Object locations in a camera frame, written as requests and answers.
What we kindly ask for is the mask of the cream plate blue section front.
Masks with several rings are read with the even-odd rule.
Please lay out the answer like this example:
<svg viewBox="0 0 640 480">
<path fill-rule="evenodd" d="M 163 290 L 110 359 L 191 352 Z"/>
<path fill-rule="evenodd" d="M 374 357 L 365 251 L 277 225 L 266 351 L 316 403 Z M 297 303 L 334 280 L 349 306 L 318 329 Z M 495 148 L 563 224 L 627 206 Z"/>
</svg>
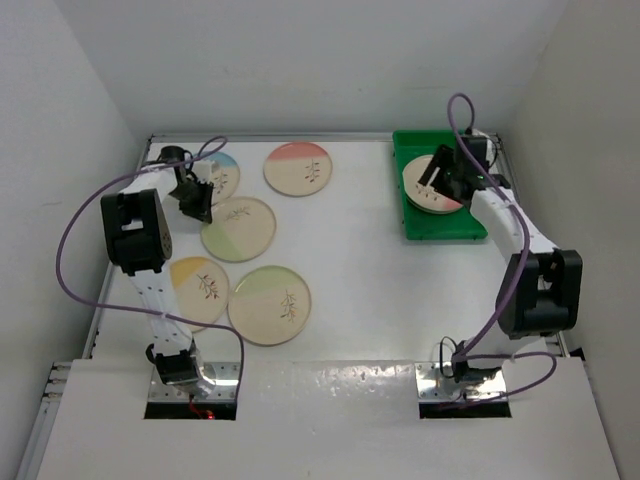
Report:
<svg viewBox="0 0 640 480">
<path fill-rule="evenodd" d="M 411 198 L 408 201 L 420 211 L 433 215 L 450 215 L 463 208 L 460 203 L 441 196 L 429 197 L 424 202 L 415 202 Z"/>
</svg>

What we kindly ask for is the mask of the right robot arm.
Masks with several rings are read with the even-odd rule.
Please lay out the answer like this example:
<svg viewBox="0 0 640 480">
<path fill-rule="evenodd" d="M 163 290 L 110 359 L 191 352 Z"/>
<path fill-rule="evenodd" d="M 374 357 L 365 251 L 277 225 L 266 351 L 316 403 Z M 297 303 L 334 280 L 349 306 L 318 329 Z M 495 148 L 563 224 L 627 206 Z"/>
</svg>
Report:
<svg viewBox="0 0 640 480">
<path fill-rule="evenodd" d="M 451 357 L 456 381 L 494 373 L 537 339 L 572 329 L 578 317 L 581 256 L 542 234 L 507 180 L 487 171 L 487 143 L 481 135 L 464 135 L 453 147 L 438 146 L 418 181 L 463 205 L 506 262 L 494 313 Z"/>
</svg>

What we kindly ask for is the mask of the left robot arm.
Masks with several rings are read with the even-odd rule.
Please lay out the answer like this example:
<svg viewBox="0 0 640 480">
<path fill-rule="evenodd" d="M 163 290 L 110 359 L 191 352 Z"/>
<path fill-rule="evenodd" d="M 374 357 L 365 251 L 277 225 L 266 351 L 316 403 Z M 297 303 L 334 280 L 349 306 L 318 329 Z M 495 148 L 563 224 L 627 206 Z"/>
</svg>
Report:
<svg viewBox="0 0 640 480">
<path fill-rule="evenodd" d="M 148 357 L 160 380 L 204 398 L 215 381 L 205 373 L 190 328 L 172 318 L 178 310 L 168 265 L 173 244 L 162 206 L 172 197 L 184 216 L 212 222 L 212 165 L 205 164 L 196 174 L 184 164 L 189 157 L 179 146 L 162 148 L 159 158 L 128 187 L 103 196 L 100 207 L 109 259 L 129 277 L 148 311 L 154 337 Z"/>
</svg>

